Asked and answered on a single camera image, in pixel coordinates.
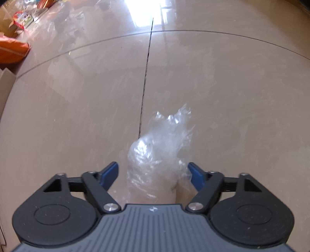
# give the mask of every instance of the ribbed surface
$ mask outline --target ribbed surface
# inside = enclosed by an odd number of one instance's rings
[[[15,252],[45,249],[22,244]],[[188,214],[180,205],[128,205],[120,214],[106,215],[97,228],[75,244],[49,252],[246,252],[219,237],[205,217]],[[286,245],[262,249],[292,252]]]

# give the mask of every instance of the transparent plastic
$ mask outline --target transparent plastic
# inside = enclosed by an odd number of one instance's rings
[[[192,128],[188,129],[190,117],[186,105],[167,118],[157,112],[149,131],[131,145],[128,203],[186,203],[194,195],[187,168],[192,140]]]

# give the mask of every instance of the orange bag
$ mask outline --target orange bag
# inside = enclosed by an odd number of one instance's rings
[[[25,58],[30,51],[28,43],[14,38],[0,36],[0,63],[16,63]]]

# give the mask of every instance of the triangular cutout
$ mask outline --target triangular cutout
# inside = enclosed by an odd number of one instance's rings
[[[251,180],[246,179],[244,181],[244,191],[262,192]]]
[[[51,185],[44,190],[44,192],[61,191],[60,179],[56,179]]]

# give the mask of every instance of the floor tile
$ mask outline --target floor tile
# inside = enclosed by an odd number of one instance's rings
[[[19,37],[32,49],[19,75],[61,53],[114,37],[150,32],[152,13],[143,1],[59,1]]]
[[[310,16],[282,0],[158,0],[153,30],[208,30],[274,43],[310,58]]]
[[[248,172],[295,215],[289,244],[308,251],[310,61],[234,35],[152,33],[142,134],[153,112],[192,109],[192,161]]]
[[[148,44],[143,34],[87,46],[14,84],[0,123],[6,251],[17,244],[13,211],[55,173],[79,176],[117,161],[113,188],[124,187],[127,151],[139,134]]]

